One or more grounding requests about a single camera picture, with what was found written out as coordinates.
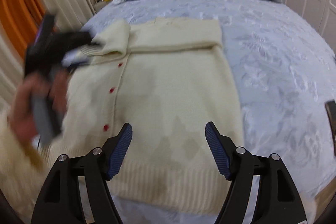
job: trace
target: orange curtain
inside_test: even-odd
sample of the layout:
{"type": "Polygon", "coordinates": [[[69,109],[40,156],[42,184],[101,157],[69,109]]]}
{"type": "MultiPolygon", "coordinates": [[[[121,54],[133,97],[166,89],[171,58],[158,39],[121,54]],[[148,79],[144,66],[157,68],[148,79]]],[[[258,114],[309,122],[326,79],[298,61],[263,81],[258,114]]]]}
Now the orange curtain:
{"type": "Polygon", "coordinates": [[[0,0],[0,21],[19,55],[34,41],[45,9],[40,0],[0,0]]]}

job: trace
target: handheld device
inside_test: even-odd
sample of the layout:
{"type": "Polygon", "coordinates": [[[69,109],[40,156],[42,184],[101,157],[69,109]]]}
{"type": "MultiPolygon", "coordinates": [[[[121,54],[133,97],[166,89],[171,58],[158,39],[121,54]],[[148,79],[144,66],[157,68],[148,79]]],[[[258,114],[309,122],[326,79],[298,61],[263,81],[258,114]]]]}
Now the handheld device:
{"type": "MultiPolygon", "coordinates": [[[[83,45],[92,43],[89,32],[54,32],[55,15],[45,14],[35,42],[28,46],[25,58],[25,77],[37,71],[50,83],[56,73],[63,69],[65,54],[83,45]]],[[[31,108],[42,145],[61,133],[63,114],[53,110],[53,101],[48,97],[32,96],[31,108]]]]}

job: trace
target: hand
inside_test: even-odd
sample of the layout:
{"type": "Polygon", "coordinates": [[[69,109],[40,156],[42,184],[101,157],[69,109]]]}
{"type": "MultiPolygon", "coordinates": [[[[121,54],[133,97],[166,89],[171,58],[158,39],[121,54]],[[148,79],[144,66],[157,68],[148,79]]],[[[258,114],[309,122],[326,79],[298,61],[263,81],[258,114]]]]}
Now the hand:
{"type": "Polygon", "coordinates": [[[52,86],[38,73],[28,75],[18,87],[14,103],[8,116],[8,123],[17,139],[26,145],[38,134],[31,111],[31,95],[49,96],[53,99],[53,109],[66,113],[68,74],[58,72],[52,86]]]}

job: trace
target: blue gripper pad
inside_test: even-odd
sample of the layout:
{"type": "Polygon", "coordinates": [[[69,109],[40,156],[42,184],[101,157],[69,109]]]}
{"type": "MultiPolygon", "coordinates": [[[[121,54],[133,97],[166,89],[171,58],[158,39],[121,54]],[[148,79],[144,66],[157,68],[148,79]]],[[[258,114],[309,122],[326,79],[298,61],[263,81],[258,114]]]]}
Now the blue gripper pad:
{"type": "Polygon", "coordinates": [[[121,137],[118,140],[117,145],[115,146],[115,149],[110,155],[109,170],[107,172],[107,175],[109,176],[110,179],[112,179],[116,174],[119,173],[120,167],[123,163],[126,152],[131,143],[132,136],[133,136],[132,126],[129,124],[125,128],[124,132],[122,133],[121,137]]]}
{"type": "Polygon", "coordinates": [[[216,132],[212,129],[209,123],[205,126],[205,138],[208,142],[220,174],[225,176],[228,180],[231,176],[230,159],[227,156],[216,132]]]}

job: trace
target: metal screw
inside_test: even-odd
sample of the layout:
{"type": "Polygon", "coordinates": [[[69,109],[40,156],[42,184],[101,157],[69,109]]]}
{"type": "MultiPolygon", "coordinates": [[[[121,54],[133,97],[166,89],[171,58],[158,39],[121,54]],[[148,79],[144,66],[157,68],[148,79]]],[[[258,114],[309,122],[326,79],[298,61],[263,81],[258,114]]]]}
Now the metal screw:
{"type": "Polygon", "coordinates": [[[245,150],[245,148],[243,148],[243,147],[237,147],[237,148],[236,148],[236,152],[237,152],[238,154],[245,154],[246,150],[245,150]]]}
{"type": "Polygon", "coordinates": [[[272,157],[272,159],[274,159],[274,160],[280,160],[280,156],[278,155],[278,154],[272,154],[271,155],[271,157],[272,157]]]}
{"type": "Polygon", "coordinates": [[[65,155],[65,154],[58,157],[59,161],[65,161],[66,159],[67,159],[67,155],[65,155]]]}
{"type": "Polygon", "coordinates": [[[92,153],[94,155],[99,155],[103,150],[100,147],[95,148],[92,153]]]}

